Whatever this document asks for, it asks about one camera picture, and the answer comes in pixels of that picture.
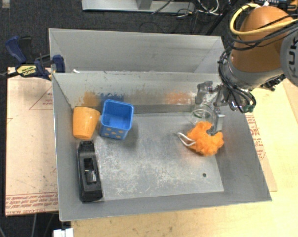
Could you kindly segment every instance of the metal stand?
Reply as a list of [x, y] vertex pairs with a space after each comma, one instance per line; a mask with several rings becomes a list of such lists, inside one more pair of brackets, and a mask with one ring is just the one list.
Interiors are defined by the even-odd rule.
[[[82, 0], [82, 10], [155, 12], [165, 6], [166, 2], [156, 0]], [[182, 9], [193, 10], [194, 5], [189, 2], [170, 2], [159, 12], [178, 13]]]

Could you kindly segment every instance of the metal base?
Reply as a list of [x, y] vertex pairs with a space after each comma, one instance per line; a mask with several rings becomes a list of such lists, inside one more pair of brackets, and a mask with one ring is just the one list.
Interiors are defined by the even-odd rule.
[[[137, 0], [82, 0], [82, 10], [102, 10], [102, 11], [133, 11], [133, 12], [155, 12], [166, 4], [165, 1], [152, 1], [149, 9], [139, 9]], [[184, 13], [186, 9], [194, 10], [194, 4], [190, 2], [170, 2], [162, 9], [161, 13]]]

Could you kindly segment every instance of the black cable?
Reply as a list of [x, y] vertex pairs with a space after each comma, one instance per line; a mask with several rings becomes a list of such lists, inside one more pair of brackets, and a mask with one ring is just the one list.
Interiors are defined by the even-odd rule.
[[139, 28], [138, 28], [138, 32], [140, 32], [141, 27], [144, 26], [145, 24], [153, 24], [153, 25], [157, 26], [157, 27], [161, 30], [162, 33], [164, 33], [164, 34], [166, 33], [166, 32], [163, 30], [163, 28], [162, 28], [158, 23], [156, 23], [156, 22], [154, 22], [154, 21], [143, 22], [143, 23], [139, 26]]
[[256, 40], [248, 40], [248, 41], [245, 41], [245, 40], [241, 40], [241, 39], [237, 39], [235, 37], [232, 36], [232, 33], [230, 31], [228, 31], [228, 38], [227, 38], [227, 41], [228, 41], [228, 44], [231, 46], [232, 45], [232, 42], [230, 42], [230, 40], [233, 40], [233, 42], [237, 42], [237, 43], [240, 43], [240, 44], [244, 44], [244, 45], [248, 45], [249, 47], [245, 47], [245, 48], [236, 48], [236, 47], [233, 47], [231, 46], [233, 49], [235, 50], [248, 50], [248, 49], [251, 49], [251, 48], [254, 48], [254, 47], [257, 47], [259, 44], [261, 44], [263, 41], [266, 41], [266, 40], [269, 40], [271, 38], [274, 38], [276, 36], [279, 36], [283, 33], [286, 33], [288, 31], [291, 31], [294, 32], [294, 31], [297, 31], [298, 30], [298, 21], [297, 22], [293, 22], [291, 26], [284, 26], [268, 35], [266, 35], [265, 37], [261, 38], [261, 39], [256, 39]]
[[166, 4], [164, 4], [161, 8], [157, 9], [156, 11], [152, 12], [151, 14], [154, 15], [154, 14], [160, 12], [160, 11], [163, 10], [166, 6], [168, 6], [172, 1], [173, 1], [173, 0], [168, 0], [168, 1], [166, 2]]
[[220, 14], [219, 17], [216, 18], [216, 21], [210, 26], [210, 28], [206, 32], [206, 35], [211, 35], [213, 33], [213, 31], [220, 24], [220, 22], [223, 20], [226, 14], [231, 10], [231, 8], [237, 3], [237, 1], [238, 0], [231, 0], [231, 2], [225, 6], [223, 12]]

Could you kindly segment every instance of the stapler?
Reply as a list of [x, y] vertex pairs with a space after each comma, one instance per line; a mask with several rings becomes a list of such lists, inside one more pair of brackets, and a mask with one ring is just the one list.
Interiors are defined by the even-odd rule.
[[78, 147], [80, 200], [93, 202], [103, 198], [94, 142], [81, 141]]

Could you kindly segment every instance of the blue plastic basket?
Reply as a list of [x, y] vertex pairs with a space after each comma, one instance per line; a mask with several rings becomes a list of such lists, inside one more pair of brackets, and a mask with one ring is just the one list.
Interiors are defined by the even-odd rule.
[[101, 116], [100, 136], [124, 140], [132, 127], [133, 110], [132, 104], [107, 99]]

